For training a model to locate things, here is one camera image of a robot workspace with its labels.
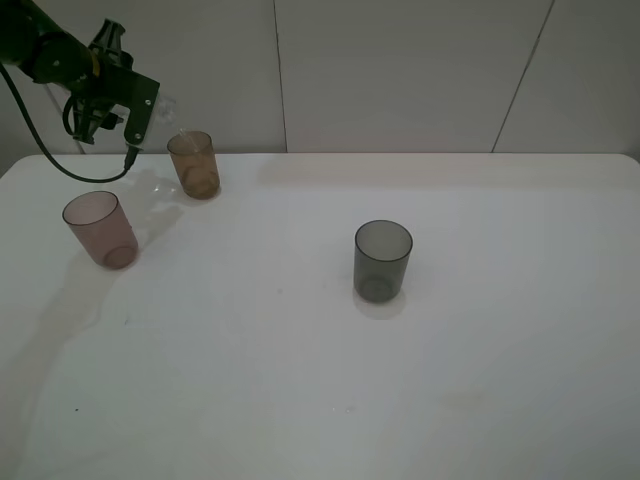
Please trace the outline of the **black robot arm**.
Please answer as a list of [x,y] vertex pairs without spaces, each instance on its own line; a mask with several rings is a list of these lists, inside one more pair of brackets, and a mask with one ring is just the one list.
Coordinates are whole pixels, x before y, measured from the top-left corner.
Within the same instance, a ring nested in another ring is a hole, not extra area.
[[116,105],[131,109],[142,100],[133,58],[122,50],[124,27],[105,20],[90,44],[62,29],[32,1],[1,3],[1,62],[38,84],[70,92],[63,125],[73,139],[92,144],[99,128],[112,130]]

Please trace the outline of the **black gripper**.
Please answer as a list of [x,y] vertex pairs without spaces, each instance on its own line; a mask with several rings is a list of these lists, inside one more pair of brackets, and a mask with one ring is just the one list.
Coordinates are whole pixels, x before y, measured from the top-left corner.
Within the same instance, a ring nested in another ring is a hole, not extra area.
[[79,92],[72,92],[63,109],[64,129],[78,142],[93,144],[98,129],[114,130],[124,121],[113,112],[116,103],[107,86],[107,74],[113,66],[128,69],[133,66],[133,57],[121,46],[125,32],[120,23],[105,19],[88,46],[92,60],[89,84]]

